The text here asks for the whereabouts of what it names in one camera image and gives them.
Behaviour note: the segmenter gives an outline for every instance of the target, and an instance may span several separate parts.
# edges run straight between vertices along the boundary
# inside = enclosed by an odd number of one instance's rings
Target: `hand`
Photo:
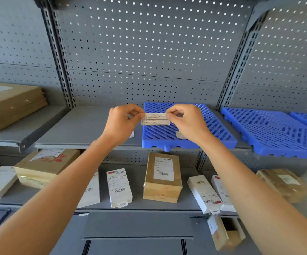
[[[114,147],[124,143],[144,116],[145,111],[134,104],[111,108],[101,138],[105,138]]]
[[[197,145],[200,145],[206,136],[211,135],[201,109],[194,105],[176,104],[165,113],[165,116],[177,126],[180,132]]]

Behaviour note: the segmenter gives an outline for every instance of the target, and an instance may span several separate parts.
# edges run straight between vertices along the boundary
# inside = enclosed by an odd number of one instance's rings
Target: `brown object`
[[[0,83],[0,130],[47,105],[40,87]]]
[[[75,149],[65,149],[57,157],[46,156],[29,162],[37,154],[38,151],[33,151],[17,163],[14,169],[21,184],[41,189],[79,157],[80,152]]]
[[[256,175],[290,203],[307,196],[307,184],[288,169],[259,170]]]
[[[153,177],[155,157],[171,158],[173,160],[174,181],[160,180]],[[178,156],[149,152],[143,199],[177,203],[181,190],[182,178]]]
[[[233,250],[246,238],[237,218],[221,218],[214,215],[211,217],[215,217],[218,227],[212,235],[217,251]]]

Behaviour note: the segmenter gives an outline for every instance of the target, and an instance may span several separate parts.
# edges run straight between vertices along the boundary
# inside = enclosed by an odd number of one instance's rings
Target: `person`
[[[133,104],[111,108],[102,135],[0,226],[0,255],[49,254],[96,169],[130,137],[144,114]],[[208,155],[263,254],[307,254],[307,219],[210,133],[198,107],[176,104],[166,111],[166,117]]]

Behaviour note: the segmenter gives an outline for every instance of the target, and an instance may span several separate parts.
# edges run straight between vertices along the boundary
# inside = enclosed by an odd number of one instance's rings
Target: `person's left hand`
[[[101,137],[106,138],[114,147],[124,143],[131,135],[142,118],[145,111],[134,104],[121,105],[110,109],[109,118]]]

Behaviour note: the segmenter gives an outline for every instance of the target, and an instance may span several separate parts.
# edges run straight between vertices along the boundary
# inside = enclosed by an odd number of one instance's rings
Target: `forearm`
[[[200,146],[260,250],[273,255],[307,254],[307,219],[213,135],[202,138]]]
[[[113,145],[98,139],[0,227],[0,254],[48,254]]]

